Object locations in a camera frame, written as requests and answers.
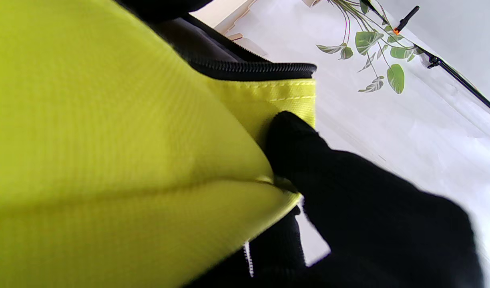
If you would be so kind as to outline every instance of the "white wall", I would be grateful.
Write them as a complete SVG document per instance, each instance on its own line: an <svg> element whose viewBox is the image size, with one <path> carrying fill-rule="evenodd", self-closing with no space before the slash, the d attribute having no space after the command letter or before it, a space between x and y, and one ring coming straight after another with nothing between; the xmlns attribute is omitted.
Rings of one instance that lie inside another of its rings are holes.
<svg viewBox="0 0 490 288"><path fill-rule="evenodd" d="M407 28L468 78L490 100L490 0L378 2L398 20L419 5L420 10L410 20Z"/></svg>

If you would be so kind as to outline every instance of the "stitching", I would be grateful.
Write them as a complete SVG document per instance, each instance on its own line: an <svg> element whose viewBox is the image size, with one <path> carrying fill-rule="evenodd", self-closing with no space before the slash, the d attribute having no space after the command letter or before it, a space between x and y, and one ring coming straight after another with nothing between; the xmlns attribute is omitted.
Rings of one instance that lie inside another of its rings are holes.
<svg viewBox="0 0 490 288"><path fill-rule="evenodd" d="M282 101L282 100L296 100L296 99L308 99L308 98L316 98L316 95L314 95L314 96L300 96L300 97L269 99L268 101L269 102L274 102L274 101Z"/></svg>
<svg viewBox="0 0 490 288"><path fill-rule="evenodd" d="M272 84L249 84L239 83L238 86L256 87L256 88L268 88L268 87L280 87L280 86L314 86L314 82L302 82L302 83L272 83Z"/></svg>

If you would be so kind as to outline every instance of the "green leaf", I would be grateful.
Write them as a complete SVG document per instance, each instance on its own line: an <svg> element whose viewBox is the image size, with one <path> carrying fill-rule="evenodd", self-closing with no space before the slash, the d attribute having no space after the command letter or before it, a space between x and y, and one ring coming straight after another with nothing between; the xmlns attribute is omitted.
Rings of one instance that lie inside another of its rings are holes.
<svg viewBox="0 0 490 288"><path fill-rule="evenodd" d="M388 43L400 42L404 37L401 35L389 36Z"/></svg>
<svg viewBox="0 0 490 288"><path fill-rule="evenodd" d="M376 52L373 53L373 55L366 60L366 65L364 65L364 67L362 67L362 69L357 71L357 73L359 73L360 71L363 71L364 69L368 68L369 66L371 66L373 64L372 61L373 61L373 59L375 59L375 54L376 54Z"/></svg>
<svg viewBox="0 0 490 288"><path fill-rule="evenodd" d="M391 65L388 69L388 82L396 93L401 94L404 91L405 74L399 64Z"/></svg>
<svg viewBox="0 0 490 288"><path fill-rule="evenodd" d="M368 1L368 0L359 0L359 2L361 2L361 11L363 14L366 14L370 10L370 8L368 7L368 5L364 3L364 1Z"/></svg>
<svg viewBox="0 0 490 288"><path fill-rule="evenodd" d="M384 31L386 31L389 34L388 43L394 43L394 42L400 41L404 38L402 35L396 35L395 31L393 31L393 27L391 27L389 25L387 25L384 28Z"/></svg>
<svg viewBox="0 0 490 288"><path fill-rule="evenodd" d="M384 79L384 76L377 77L371 84L366 86L366 89L361 89L359 92L370 93L379 90L382 88L382 86L384 86L384 81L382 81L382 79Z"/></svg>
<svg viewBox="0 0 490 288"><path fill-rule="evenodd" d="M421 55L421 54L423 54L423 51L419 48L416 48L416 50L414 51L414 54L415 55Z"/></svg>
<svg viewBox="0 0 490 288"><path fill-rule="evenodd" d="M355 47L361 55L366 55L368 50L373 46L384 34L376 32L357 32L355 34Z"/></svg>
<svg viewBox="0 0 490 288"><path fill-rule="evenodd" d="M391 57L396 59L406 59L412 55L414 49L406 49L400 47L392 47L391 48Z"/></svg>
<svg viewBox="0 0 490 288"><path fill-rule="evenodd" d="M389 46L387 44L384 44L384 47L382 47L382 49L379 49L378 50L378 53L377 53L377 60L382 56L382 52L384 52Z"/></svg>
<svg viewBox="0 0 490 288"><path fill-rule="evenodd" d="M334 54L336 52L339 52L341 49L345 48L346 43L343 43L339 46L324 46L324 45L316 44L316 47L318 47L318 49L324 51L325 53Z"/></svg>
<svg viewBox="0 0 490 288"><path fill-rule="evenodd" d="M350 47L345 47L341 51L341 58L339 60L350 59L350 57L352 57L352 56L353 56L353 51L351 50L351 48Z"/></svg>

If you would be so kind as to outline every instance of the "black fabric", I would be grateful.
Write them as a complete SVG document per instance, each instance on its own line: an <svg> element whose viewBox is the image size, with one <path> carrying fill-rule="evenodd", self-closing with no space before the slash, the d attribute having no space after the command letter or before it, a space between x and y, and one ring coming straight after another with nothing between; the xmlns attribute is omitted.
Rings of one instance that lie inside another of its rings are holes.
<svg viewBox="0 0 490 288"><path fill-rule="evenodd" d="M268 237L256 248L261 252L251 246L251 253L272 257L267 265L287 273L254 277L254 285L483 287L470 220L457 204L419 191L358 155L330 149L289 112L272 121L265 153L276 175L291 180L304 195L304 210L331 254L309 268L293 266L278 251L298 249L298 226L284 226L289 231L273 226L258 237ZM285 236L289 239L274 240Z"/></svg>
<svg viewBox="0 0 490 288"><path fill-rule="evenodd" d="M155 24L197 11L212 0L116 0L143 21Z"/></svg>

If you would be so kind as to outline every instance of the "nylon fabric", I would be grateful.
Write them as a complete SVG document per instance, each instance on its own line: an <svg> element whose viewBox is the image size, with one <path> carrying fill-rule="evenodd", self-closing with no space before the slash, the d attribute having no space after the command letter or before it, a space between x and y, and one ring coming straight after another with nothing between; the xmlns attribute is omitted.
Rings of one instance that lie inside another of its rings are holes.
<svg viewBox="0 0 490 288"><path fill-rule="evenodd" d="M0 287L174 287L285 215L261 151L314 80L190 68L111 0L0 1Z"/></svg>

